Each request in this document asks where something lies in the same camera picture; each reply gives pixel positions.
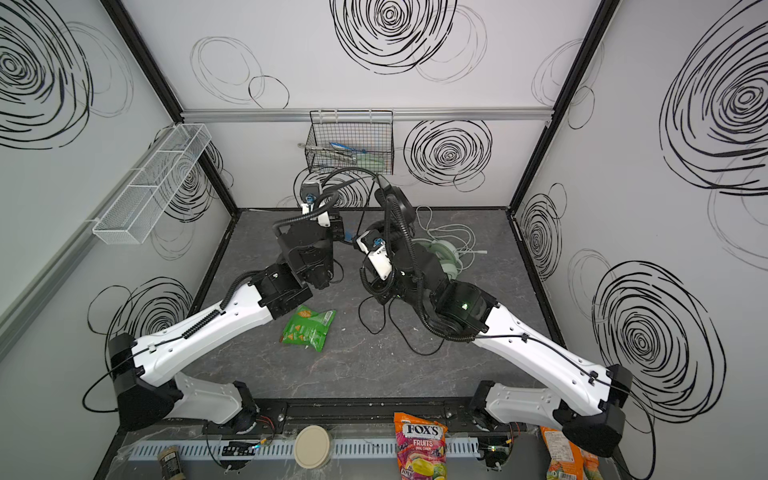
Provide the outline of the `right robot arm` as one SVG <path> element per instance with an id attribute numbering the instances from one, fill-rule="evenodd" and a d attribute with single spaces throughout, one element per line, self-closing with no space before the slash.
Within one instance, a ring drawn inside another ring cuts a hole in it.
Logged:
<path id="1" fill-rule="evenodd" d="M 379 234 L 356 243 L 366 256 L 364 273 L 374 275 L 371 295 L 404 301 L 433 335 L 490 351 L 541 383 L 531 389 L 482 382 L 473 398 L 480 424 L 549 427 L 596 456 L 613 456 L 633 380 L 625 367 L 590 362 L 541 335 L 486 291 L 450 279 L 420 245 L 386 243 Z"/>

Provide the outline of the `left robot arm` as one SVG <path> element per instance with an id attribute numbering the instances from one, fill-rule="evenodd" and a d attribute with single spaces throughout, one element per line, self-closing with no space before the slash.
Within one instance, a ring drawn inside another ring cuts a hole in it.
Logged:
<path id="1" fill-rule="evenodd" d="M 281 224 L 287 230 L 277 236 L 278 260 L 240 274 L 222 300 L 156 333 L 121 333 L 109 341 L 108 375 L 123 429 L 186 419 L 243 434 L 262 421 L 245 383 L 204 381 L 183 370 L 240 334 L 294 312 L 314 289 L 331 284 L 333 244 L 345 237 L 339 214 Z"/>

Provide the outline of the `black blue headphones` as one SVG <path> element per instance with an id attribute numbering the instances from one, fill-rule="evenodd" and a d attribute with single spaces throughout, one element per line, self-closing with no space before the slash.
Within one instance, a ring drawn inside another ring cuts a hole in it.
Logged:
<path id="1" fill-rule="evenodd" d="M 402 239 L 405 232 L 412 235 L 416 211 L 403 190 L 381 175 L 374 176 L 373 185 L 373 197 L 383 209 L 384 218 L 371 224 L 364 233 L 371 232 L 373 239 L 382 240 Z"/>

